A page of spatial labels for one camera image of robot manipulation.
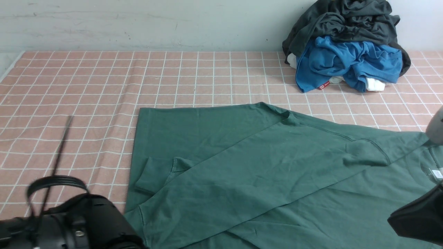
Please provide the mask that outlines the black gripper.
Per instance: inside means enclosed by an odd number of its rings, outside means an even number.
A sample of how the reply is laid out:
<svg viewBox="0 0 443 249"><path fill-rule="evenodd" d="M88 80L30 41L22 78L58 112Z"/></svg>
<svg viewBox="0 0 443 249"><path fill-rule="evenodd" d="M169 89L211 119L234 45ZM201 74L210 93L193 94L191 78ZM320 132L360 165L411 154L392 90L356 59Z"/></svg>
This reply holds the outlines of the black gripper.
<svg viewBox="0 0 443 249"><path fill-rule="evenodd" d="M443 186L438 183L422 197L394 211L387 219L400 237L443 245Z"/></svg>

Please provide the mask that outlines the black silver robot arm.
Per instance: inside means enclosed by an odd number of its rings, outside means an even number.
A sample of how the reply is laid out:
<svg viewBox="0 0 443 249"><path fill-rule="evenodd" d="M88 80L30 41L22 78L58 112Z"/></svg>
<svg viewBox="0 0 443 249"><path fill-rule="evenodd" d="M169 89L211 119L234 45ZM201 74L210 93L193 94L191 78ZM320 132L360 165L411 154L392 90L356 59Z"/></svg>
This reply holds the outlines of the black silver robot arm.
<svg viewBox="0 0 443 249"><path fill-rule="evenodd" d="M442 182L394 211L389 225L400 237L442 245ZM144 249L142 238L101 195L72 197L41 216L1 221L2 249Z"/></svg>

